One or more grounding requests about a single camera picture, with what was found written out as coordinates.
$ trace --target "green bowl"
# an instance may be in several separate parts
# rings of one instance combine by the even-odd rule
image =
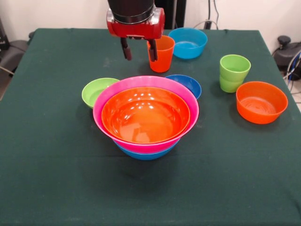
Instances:
[[[83,91],[81,92],[81,98],[86,103],[86,105],[93,108],[99,94],[101,94],[101,92],[103,92],[110,85],[118,81],[118,79],[113,78],[101,78],[93,80],[83,88]]]

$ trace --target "stacked bowls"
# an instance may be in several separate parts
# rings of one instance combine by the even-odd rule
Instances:
[[[198,113],[189,89],[157,76],[118,81],[99,95],[93,108],[99,129],[140,160],[167,154],[193,128]]]

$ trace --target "orange bowl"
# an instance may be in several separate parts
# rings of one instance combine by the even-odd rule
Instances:
[[[154,144],[184,132],[190,122],[190,110],[186,102],[171,91],[137,87],[111,97],[103,107],[102,122],[121,140]]]
[[[262,81],[242,84],[236,91],[236,103],[239,114],[256,124],[275,121],[288,105],[284,92]]]

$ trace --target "table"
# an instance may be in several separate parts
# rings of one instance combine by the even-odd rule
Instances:
[[[301,115],[258,31],[205,31],[201,57],[152,72],[145,41],[124,59],[107,30],[38,29],[0,104],[0,224],[300,225]],[[236,111],[219,59],[241,54],[246,81],[281,88],[289,106],[269,125]],[[99,77],[197,79],[197,124],[166,156],[124,155],[81,100]]]

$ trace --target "stacked green cups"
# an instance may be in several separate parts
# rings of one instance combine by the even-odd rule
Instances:
[[[225,55],[220,60],[220,86],[227,93],[234,93],[244,82],[251,68],[250,61],[240,55]]]

